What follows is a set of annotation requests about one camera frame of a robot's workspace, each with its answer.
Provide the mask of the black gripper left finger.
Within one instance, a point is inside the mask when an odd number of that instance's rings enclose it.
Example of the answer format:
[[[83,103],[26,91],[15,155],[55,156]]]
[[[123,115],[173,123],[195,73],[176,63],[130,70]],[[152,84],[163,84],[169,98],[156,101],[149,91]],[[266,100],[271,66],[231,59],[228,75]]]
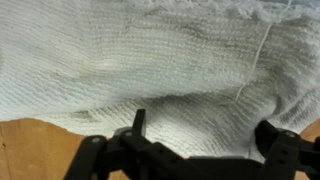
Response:
[[[133,125],[121,133],[120,140],[136,157],[141,180],[192,180],[198,169],[159,142],[144,137],[146,110],[138,109]]]

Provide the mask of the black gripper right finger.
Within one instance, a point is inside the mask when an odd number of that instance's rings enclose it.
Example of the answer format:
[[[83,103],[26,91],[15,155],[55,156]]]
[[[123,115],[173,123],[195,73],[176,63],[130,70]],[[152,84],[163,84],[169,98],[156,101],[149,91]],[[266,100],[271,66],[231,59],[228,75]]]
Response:
[[[257,150],[265,158],[258,180],[294,180],[301,138],[261,121],[255,129]]]

